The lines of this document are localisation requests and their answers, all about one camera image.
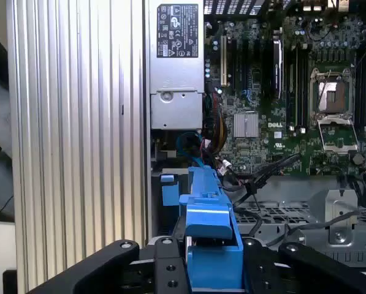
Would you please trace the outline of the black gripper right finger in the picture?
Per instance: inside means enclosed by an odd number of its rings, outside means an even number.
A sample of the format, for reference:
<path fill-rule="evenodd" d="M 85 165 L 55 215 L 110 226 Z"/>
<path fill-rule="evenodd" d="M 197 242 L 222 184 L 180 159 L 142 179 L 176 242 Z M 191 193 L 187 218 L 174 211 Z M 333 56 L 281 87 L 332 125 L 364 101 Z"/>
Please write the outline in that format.
<path fill-rule="evenodd" d="M 273 251 L 252 238 L 243 245 L 247 293 L 366 293 L 366 274 L 311 247 L 291 242 Z"/>

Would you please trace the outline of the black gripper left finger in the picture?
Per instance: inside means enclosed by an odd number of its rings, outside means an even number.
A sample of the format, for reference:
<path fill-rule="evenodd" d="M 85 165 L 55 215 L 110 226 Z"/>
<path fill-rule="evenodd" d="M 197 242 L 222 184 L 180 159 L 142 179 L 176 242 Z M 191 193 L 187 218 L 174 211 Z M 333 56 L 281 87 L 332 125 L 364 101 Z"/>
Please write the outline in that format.
<path fill-rule="evenodd" d="M 188 293 L 178 243 L 161 237 L 141 249 L 135 241 L 109 244 L 31 293 Z"/>

